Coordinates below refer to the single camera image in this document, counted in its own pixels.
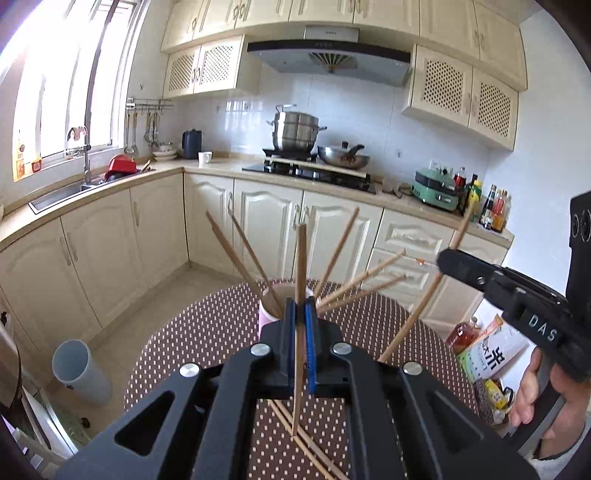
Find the person right hand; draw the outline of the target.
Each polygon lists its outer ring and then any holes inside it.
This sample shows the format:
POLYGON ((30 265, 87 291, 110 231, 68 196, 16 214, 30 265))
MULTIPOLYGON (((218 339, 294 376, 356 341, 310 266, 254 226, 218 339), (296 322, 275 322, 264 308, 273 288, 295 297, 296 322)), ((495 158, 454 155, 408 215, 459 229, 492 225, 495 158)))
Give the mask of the person right hand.
POLYGON ((509 413, 509 421, 512 427, 529 424, 535 413, 535 402, 539 397, 539 382, 537 373, 541 365, 542 352, 535 348, 532 352, 530 363, 526 368, 516 395, 516 400, 509 413))

